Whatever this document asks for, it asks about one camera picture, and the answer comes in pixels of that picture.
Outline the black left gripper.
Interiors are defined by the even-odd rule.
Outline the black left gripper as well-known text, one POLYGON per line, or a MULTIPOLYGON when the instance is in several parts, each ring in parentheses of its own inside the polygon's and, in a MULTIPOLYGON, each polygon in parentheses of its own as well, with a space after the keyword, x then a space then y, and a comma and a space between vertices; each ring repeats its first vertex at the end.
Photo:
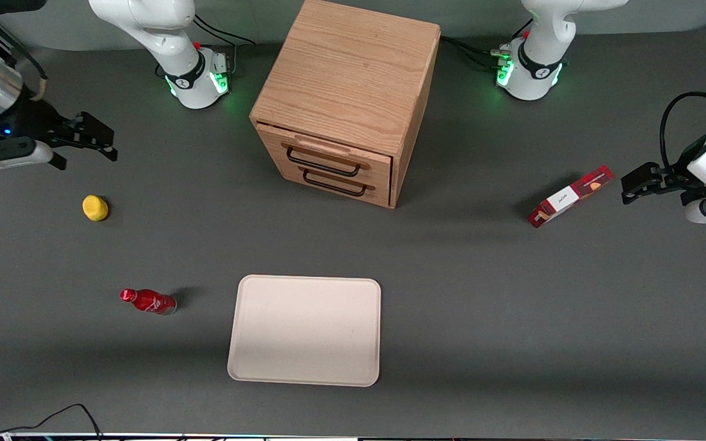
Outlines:
POLYGON ((663 195, 678 192, 678 190, 683 191, 680 195, 683 206, 706 199, 706 184, 688 170, 690 162, 697 159, 704 151, 706 151, 706 136, 701 136, 683 149, 677 162, 670 164, 665 136, 660 136, 659 154, 664 168, 661 168, 658 163, 647 162, 622 176, 620 178, 622 204, 629 205, 648 195, 663 195))

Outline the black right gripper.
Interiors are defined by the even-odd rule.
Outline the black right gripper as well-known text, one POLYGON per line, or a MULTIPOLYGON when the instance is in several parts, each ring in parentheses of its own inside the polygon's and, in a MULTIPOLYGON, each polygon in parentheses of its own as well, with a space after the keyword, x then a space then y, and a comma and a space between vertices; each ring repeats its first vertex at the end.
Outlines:
POLYGON ((118 161, 115 132, 90 113, 63 117, 47 101, 24 100, 0 115, 0 167, 47 163, 66 170, 67 159, 53 149, 92 149, 118 161))

